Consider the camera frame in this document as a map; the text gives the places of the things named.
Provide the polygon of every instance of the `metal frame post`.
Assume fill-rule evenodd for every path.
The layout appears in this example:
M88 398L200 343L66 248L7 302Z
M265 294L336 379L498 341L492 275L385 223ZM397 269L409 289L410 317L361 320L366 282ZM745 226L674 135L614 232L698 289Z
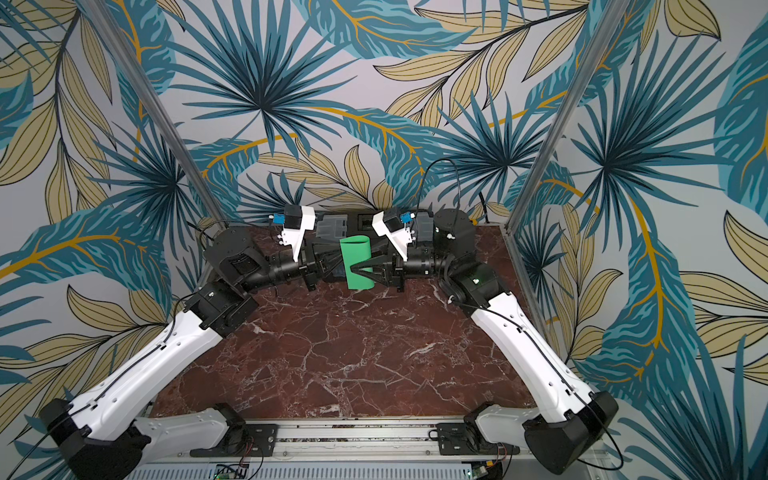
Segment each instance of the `metal frame post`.
M129 50L127 39L121 35L121 29L112 14L107 10L104 0L80 0L80 5L85 10L88 19L93 23L99 37L107 46L107 50L112 53L115 64L121 69L128 83L136 91L136 95L141 103L144 104L144 108L147 110L150 118L166 143L168 143L170 151L184 170L197 195L200 196L203 205L208 210L208 214L214 220L226 220L221 212L218 201L208 190L203 177L200 175L200 171L192 159L192 155L187 146L184 145L184 140L182 140L174 126L174 122L170 119L168 112L160 102L160 98L149 82L149 78L144 73L144 69L139 64L136 56Z

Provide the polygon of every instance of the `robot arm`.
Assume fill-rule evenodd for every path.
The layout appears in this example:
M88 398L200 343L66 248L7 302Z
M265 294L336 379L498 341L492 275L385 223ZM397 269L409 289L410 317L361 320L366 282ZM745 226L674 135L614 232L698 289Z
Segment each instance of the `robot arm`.
M78 478L120 480L137 465L175 452L244 445L245 422L224 404L164 419L136 415L187 365L250 317L258 307L252 293L299 277L314 290L341 264L338 243L313 241L297 249L301 239L292 238L291 230L303 234L315 216L291 212L295 215L286 211L281 235L290 250L265 256L246 227L226 229L204 253L218 280L196 292L169 327L105 381L72 402L54 400L43 408L41 418ZM442 210L428 217L429 226L419 230L417 239L407 224L420 216L425 214L372 214L371 235L375 231L386 239L374 248L377 255L351 270L398 291L405 289L407 278L436 277L449 301L504 353L538 406L488 406L467 420L486 441L526 444L546 468L562 473L600 438L617 411L615 400L606 392L592 392L573 374L495 271L476 260L475 227L466 214ZM116 458L121 462L115 464Z

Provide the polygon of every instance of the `red marble surface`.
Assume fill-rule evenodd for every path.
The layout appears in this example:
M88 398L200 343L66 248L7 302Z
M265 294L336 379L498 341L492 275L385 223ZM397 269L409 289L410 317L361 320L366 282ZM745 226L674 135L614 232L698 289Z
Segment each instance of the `red marble surface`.
M263 231L259 245L271 243ZM498 227L479 227L480 257L521 299ZM157 397L152 416L228 402L247 419L364 415L463 415L486 400L533 402L493 342L434 280L405 293L377 285L303 281L257 295L260 308Z

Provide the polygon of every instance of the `wire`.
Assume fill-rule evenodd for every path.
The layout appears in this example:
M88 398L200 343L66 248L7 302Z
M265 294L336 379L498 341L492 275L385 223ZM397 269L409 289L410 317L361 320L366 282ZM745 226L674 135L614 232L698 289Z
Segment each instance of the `wire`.
M530 333L528 333L528 329L527 329L526 327L524 327L524 326L520 325L519 323L516 323L514 320L510 319L510 318L509 318L509 317L507 317L506 315L502 315L502 314L500 314L499 312L495 312L495 311L493 311L493 310L490 310L490 309L484 308L484 307L482 307L482 306L469 305L468 303L461 303L461 302L458 302L458 301L455 301L455 300L453 300L453 301L452 301L452 298L449 298L449 303L454 303L455 305L458 305L458 306L465 306L465 307L467 307L467 308L471 308L471 309L475 309L475 310L484 310L485 312L490 312L490 313L493 313L494 315L500 316L501 318L503 318L503 319L504 319L504 320L506 320L507 322L510 322L512 325L514 325L514 326L515 326L515 327L518 329L518 331L520 331L520 332L524 333L524 334L525 334L525 335L528 337L528 339L529 339L529 340L531 340L531 343L533 343L533 345L536 347L536 350L538 350L538 352L541 354L541 356L544 358L544 360L546 360L546 361L547 361L547 363L548 363L548 364L549 364L549 366L552 368L552 370L553 370L553 371L554 371L554 372L555 372L555 373L558 375L558 377L560 377L560 380L562 380L562 382L563 382L563 383L564 383L564 384L565 384L565 385L566 385L566 386L567 386L567 387L568 387L568 388L571 390L571 392L572 392L572 393L574 394L574 396L575 396L575 397L576 397L576 398L579 400L579 402L583 403L583 404L584 404L584 406L585 406L585 407L587 407L587 408L589 409L589 411L590 411L590 412L592 412L592 415L594 415L594 418L595 418L595 420L597 420L597 421L598 421L598 423L600 424L600 427L601 427L601 429L603 430L603 432L605 432L605 433L608 435L608 438L609 438L609 439L611 439L611 442L613 442L613 444L614 444L614 447L616 448L616 452L618 452L618 454L619 454L619 460L620 460L620 463L619 463L619 465L618 465L618 466L615 466L615 467L604 467L604 466L602 466L602 465L595 465L594 463L589 463L589 462L586 462L586 461L584 461L584 460L582 460L582 459L580 459L580 458L577 458L577 460L578 460L579 462L581 462L581 463L585 464L585 465L588 465L588 466L591 466L591 467L594 467L594 468L597 468L597 469L600 469L600 470L607 470L607 471L609 471L609 472L616 472L617 470L621 470L621 468L622 468L622 467L624 467L624 455L621 453L621 450L619 449L619 445L616 443L616 440L614 439L614 436L613 436L613 435L611 435L611 433L608 431L608 427L607 427L607 426L606 426L606 425L605 425L605 424L604 424L604 423L603 423L603 422L600 420L600 417L599 417L599 416L598 416L598 414L595 412L595 410L594 410L594 409L592 409L592 407L591 407L591 406L590 406L588 403L586 403L586 402L584 401L584 399L582 399L582 398L581 398L581 397L580 397L580 396L579 396L579 395L576 393L576 390L575 390L575 389L574 389L574 388L573 388L573 387L572 387L572 386L571 386L571 385L568 383L568 381L565 379L565 377L563 377L563 375L560 373L560 370L558 370L558 369L557 369L557 368L556 368L556 367L555 367L555 366L552 364L552 361L551 361L551 360L549 359L549 357L548 357L548 356L547 356L547 355L544 353L544 350L542 350L542 349L541 349L541 347L540 347L540 346L538 345L538 343L537 343L537 342L536 342L536 341L533 339L533 337L531 336L531 334L530 334Z
M197 293L197 291L194 291L194 292L190 293L189 295L182 296L180 299L176 300L176 303L174 304L174 307L172 309L170 309L171 315L173 315L173 312L176 311L176 307L179 306L179 303L181 302L181 300L187 299L187 298L193 296L195 293ZM94 402L98 402L99 399L104 398L104 396L107 395L107 391L110 388L112 388L114 386L114 384L117 383L121 378L123 378L123 375L128 373L137 364L141 363L142 360L146 359L148 356L152 355L153 353L155 353L156 351L158 351L159 349L161 349L161 348L163 348L165 346L165 344L168 342L168 339L170 339L170 336L173 335L174 328L176 327L176 316L173 315L173 317L174 318L173 318L173 320L171 320L171 323L170 323L170 329L168 329L168 334L165 336L165 339L163 339L162 343L158 343L152 350L150 350L149 352L145 353L144 356L142 356L140 359L138 359L135 362L133 362L132 364L130 364L129 367L127 367L125 370L120 372L120 375L118 375L114 380L112 380L112 383L110 383L107 386L106 389L101 391L101 393L94 399Z
M456 212L453 215L453 228L456 228L456 224L458 223L458 210L459 210L458 206L462 202L462 178L458 175L458 167L456 166L456 162L454 162L450 158L439 158L438 160L435 160L432 163L430 163L427 169L424 170L424 174L422 175L422 181L419 182L419 190L416 192L416 212L419 211L419 204L422 202L422 188L424 187L424 179L427 178L429 169L441 161L451 162L451 164L453 164L453 171L456 174L456 187L458 188L458 197L456 200ZM419 241L419 224L417 222L413 223L413 230L415 233L416 241Z
M507 468L502 472L502 480L504 480L504 477L507 476L507 472L509 472L509 467L511 465L512 465L512 455L509 456L509 463L507 463Z
M58 422L56 425L53 425L52 427L48 428L48 433L46 433L45 435L43 435L43 436L42 436L42 437L41 437L41 438L38 440L38 442L37 442L37 443L35 443L35 445L34 445L34 446L31 448L31 449L29 449L29 452L27 452L27 453L26 453L26 454L25 454L25 455L22 457L22 459L18 461L18 463L16 464L16 466L13 468L13 470L11 470L11 473L9 473L9 474L8 474L8 477L7 477L5 480L11 480L11 477L13 476L13 474L15 474L15 473L16 473L16 470L18 470L18 468L22 466L22 463L24 463L24 461L25 461L27 458L29 458L29 456L30 456L30 455L32 455L32 453L33 453L35 450L37 450L37 448L40 446L40 444L41 444L41 443L43 443L43 440L45 440L46 438L48 438L48 436L51 434L51 432L52 432L52 431L56 430L56 429L57 429L57 428L58 428L58 427L59 427L59 426L60 426L62 423L64 423L64 422L66 422L67 420L71 419L72 417L74 417L75 415L77 415L78 413L82 412L83 410L87 409L87 408L88 408L88 407L90 407L90 406L91 406L91 404L89 403L89 404L87 404L86 406L84 406L83 408L75 410L73 413L69 414L69 416L68 416L68 417L65 417L65 418L63 418L63 419L59 420L59 422Z
M250 450L251 450L252 448L253 448L253 437L249 437L249 438L248 438L247 447L246 447L246 449L245 449L245 452L243 453L243 457L242 457L242 458L240 458L240 463L238 463L238 465L239 465L241 468L243 467L243 460L245 460L245 458L248 456L248 454L250 453Z
M259 462L259 468L256 469L256 471L248 477L248 480L253 480L256 478L256 475L259 475L259 470L261 470L261 465L264 465L264 452L261 452L261 462Z
M190 293L189 295L185 295L185 296L182 296L180 299L176 300L176 303L174 304L174 307L173 307L173 308L170 310L170 311L171 311L171 313L173 313L173 312L175 312L175 311L176 311L176 308L179 306L179 303L181 302L181 300L184 300L184 299L186 299L186 298L189 298L189 297L193 296L195 293L197 293L197 291L194 291L194 292ZM159 344L159 345L156 345L156 346L155 346L155 347L154 347L152 350L150 350L148 353L146 353L145 355L143 355L143 356L142 356L140 359L138 359L138 360L136 360L135 362L133 362L133 363L132 363L132 364L131 364L129 367L127 367L125 370L123 370L123 371L120 373L120 375L118 375L118 376L117 376L117 378L115 378L114 380L112 380L112 383L110 383L110 384L107 386L107 388L106 388L106 389L104 389L104 390L103 390L103 391L102 391L102 392L101 392L101 393L100 393L100 394L99 394L99 395L98 395L98 396L97 396L97 397L96 397L96 398L93 400L93 402L94 402L94 404L93 404L93 405L91 404L91 402L88 402L88 403L87 403L87 404L86 404L84 407L82 407L81 409L75 410L75 412L74 412L74 413L71 413L71 414L69 415L69 417L67 417L67 418L71 419L73 416L75 416L76 414L78 414L78 413L82 412L83 410L85 410L85 409L87 409L87 408L95 408L96 406L98 406L98 404L97 404L96 402L98 402L98 400L99 400L99 399L103 398L103 397L104 397L104 396L107 394L107 391L108 391L110 388L112 388L112 387L114 386L114 384L115 384L115 383L117 383L117 382L118 382L118 380L120 380L120 379L123 377L123 375L125 375L126 373L128 373L128 371L129 371L129 370L131 370L132 368L134 368L134 367L135 367L135 366L136 366L138 363L140 363L142 360L146 359L146 358L147 358L149 355L152 355L153 353L155 353L155 352L156 352L156 351L157 351L159 348L161 348L161 347L162 347L162 346L163 346L165 343L167 343L168 339L169 339L169 338L170 338L170 336L173 334L173 331L174 331L174 327L175 327L175 326L176 326L176 316L174 315L174 318L173 318L173 320L171 321L171 324L170 324L170 329L168 330L168 334L165 336L165 339L163 340L163 342L162 342L161 344ZM49 431L49 432L51 432L51 431L55 430L55 429L56 429L57 427L59 427L59 425L61 425L61 424L62 424L62 423L65 421L65 420L66 420L66 418L65 418L65 419L62 419L62 420L61 420L59 423L57 423L57 424L56 424L56 425L54 425L53 427L50 427L50 428L48 429L48 431ZM18 468L19 468L20 466L22 466L22 463L24 463L24 460L26 460L27 458L29 458L29 456L32 454L32 452L34 452L34 451L37 449L37 447L39 447L39 446L40 446L40 444L43 442L43 440L45 440L45 439L48 437L48 435L50 435L50 434L49 434L49 433L46 433L45 435L43 435L43 437L42 437L42 438L41 438L41 439L40 439L40 440L39 440L39 441L38 441L38 442L35 444L35 446L33 446L33 447L32 447L32 448L29 450L29 452L27 452L27 454L26 454L26 455L24 455L24 458L22 458L22 460L21 460L21 461L20 461L20 462L19 462L19 463L18 463L18 464L15 466L15 468L14 468L14 469L11 471L11 474L8 476L8 478L7 478L6 480L10 480L10 478L13 476L13 474L14 474L14 473L16 473L16 470L18 470Z

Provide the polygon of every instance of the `tropical leaf wallpaper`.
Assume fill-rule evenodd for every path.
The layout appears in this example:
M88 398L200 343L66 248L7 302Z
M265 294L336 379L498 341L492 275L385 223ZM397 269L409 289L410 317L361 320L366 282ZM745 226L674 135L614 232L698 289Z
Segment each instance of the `tropical leaf wallpaper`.
M158 94L173 1L109 1ZM0 2L0 475L39 409L100 382L165 326L202 271L206 222L173 154L71 0ZM14 478L67 478L48 443Z
M256 222L418 203L503 221L608 1L105 0L221 210ZM550 341L622 399L628 478L765 475L765 15L630 0L516 234ZM13 459L41 405L162 329L210 218L75 0L0 0L0 48ZM443 157L461 193L439 164L416 198ZM14 478L69 478L51 447Z
M515 242L548 340L620 400L620 478L766 478L768 5L652 3Z

